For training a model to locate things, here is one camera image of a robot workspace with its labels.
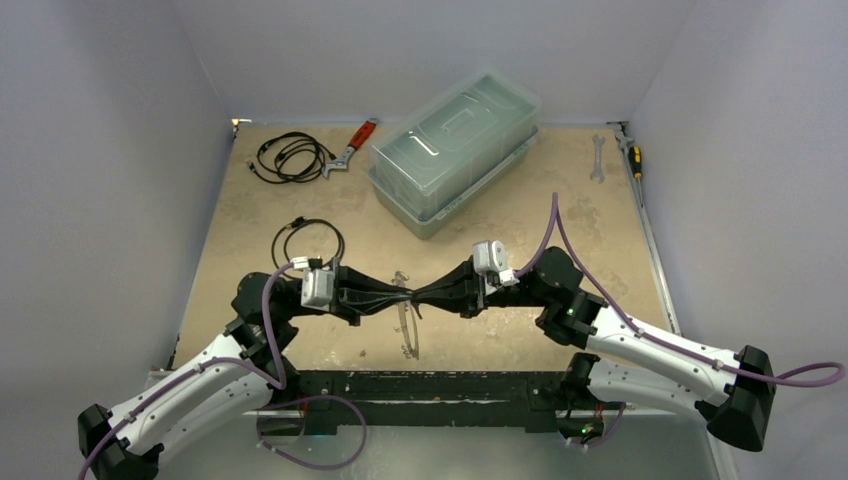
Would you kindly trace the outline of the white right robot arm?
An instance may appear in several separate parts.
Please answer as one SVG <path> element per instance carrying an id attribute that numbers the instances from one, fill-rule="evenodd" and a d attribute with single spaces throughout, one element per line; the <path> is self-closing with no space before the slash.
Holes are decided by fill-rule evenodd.
<path id="1" fill-rule="evenodd" d="M 503 245 L 482 242 L 453 271 L 414 291 L 412 301 L 471 318 L 488 308 L 538 307 L 535 324 L 555 343 L 590 353 L 587 369 L 564 376 L 561 392 L 576 407 L 628 402 L 704 421 L 735 448 L 765 446 L 776 383 L 768 354 L 687 340 L 627 315 L 584 290 L 581 272 L 559 247 L 530 268 L 506 267 Z"/>

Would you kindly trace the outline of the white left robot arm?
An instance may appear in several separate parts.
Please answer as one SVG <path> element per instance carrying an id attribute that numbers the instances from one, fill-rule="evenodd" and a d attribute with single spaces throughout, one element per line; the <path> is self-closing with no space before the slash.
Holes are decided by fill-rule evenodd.
<path id="1" fill-rule="evenodd" d="M 285 359 L 298 316 L 329 314 L 356 326 L 364 316 L 407 301 L 412 292 L 347 267 L 297 258 L 238 286 L 236 318 L 209 345 L 159 383 L 113 407 L 94 404 L 77 418 L 84 479 L 153 479 L 167 457 L 251 410 L 292 409 L 304 416 L 331 393 L 311 393 Z"/>

